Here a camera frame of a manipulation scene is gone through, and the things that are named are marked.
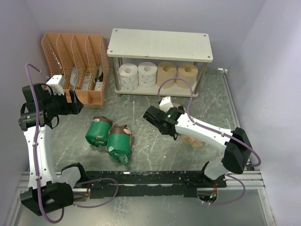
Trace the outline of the kraft roll with label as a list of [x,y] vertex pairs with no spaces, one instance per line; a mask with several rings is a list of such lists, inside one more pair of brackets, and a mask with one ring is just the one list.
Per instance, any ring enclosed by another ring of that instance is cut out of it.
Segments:
[[183,110],[185,113],[187,112],[187,109],[186,109],[183,105],[181,105],[181,104],[173,103],[173,106],[174,106],[175,108],[178,108],[178,109],[180,109],[180,110]]

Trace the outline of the beige paper roll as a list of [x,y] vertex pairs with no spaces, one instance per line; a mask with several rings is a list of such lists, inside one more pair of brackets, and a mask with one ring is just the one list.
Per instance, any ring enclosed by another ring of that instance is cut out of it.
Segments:
[[160,62],[157,66],[157,84],[161,86],[163,82],[177,76],[176,66],[171,62]]
[[177,77],[186,80],[191,87],[196,82],[198,68],[194,64],[183,63],[178,67]]

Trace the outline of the plain white paper roll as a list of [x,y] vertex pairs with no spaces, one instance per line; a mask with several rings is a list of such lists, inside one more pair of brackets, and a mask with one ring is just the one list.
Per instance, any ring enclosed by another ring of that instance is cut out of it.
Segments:
[[156,84],[157,66],[152,62],[142,62],[138,65],[138,84],[151,88]]

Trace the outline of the white red-dotted paper roll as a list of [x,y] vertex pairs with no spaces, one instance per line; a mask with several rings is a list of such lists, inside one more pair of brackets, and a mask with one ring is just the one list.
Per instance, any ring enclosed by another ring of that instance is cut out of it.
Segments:
[[124,89],[132,91],[138,87],[138,67],[135,64],[123,64],[118,72]]

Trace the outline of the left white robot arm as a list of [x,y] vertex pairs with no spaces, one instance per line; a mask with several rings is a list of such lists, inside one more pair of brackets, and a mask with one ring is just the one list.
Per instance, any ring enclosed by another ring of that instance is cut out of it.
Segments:
[[80,163],[68,165],[58,177],[51,154],[52,120],[60,115],[79,114],[83,104],[74,91],[65,94],[59,84],[37,83],[22,88],[26,102],[18,121],[28,145],[30,179],[21,203],[41,216],[70,206],[72,189],[84,187],[88,176]]

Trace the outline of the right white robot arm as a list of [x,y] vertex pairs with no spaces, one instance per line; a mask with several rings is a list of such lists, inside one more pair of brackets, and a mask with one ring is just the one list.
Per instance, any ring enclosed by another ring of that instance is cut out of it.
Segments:
[[210,187],[216,179],[228,172],[242,174],[250,157],[251,144],[246,132],[223,129],[189,117],[184,109],[171,107],[164,112],[150,106],[143,118],[155,126],[162,135],[170,135],[174,140],[178,134],[192,136],[212,145],[223,153],[221,159],[206,163],[199,176],[202,186]]

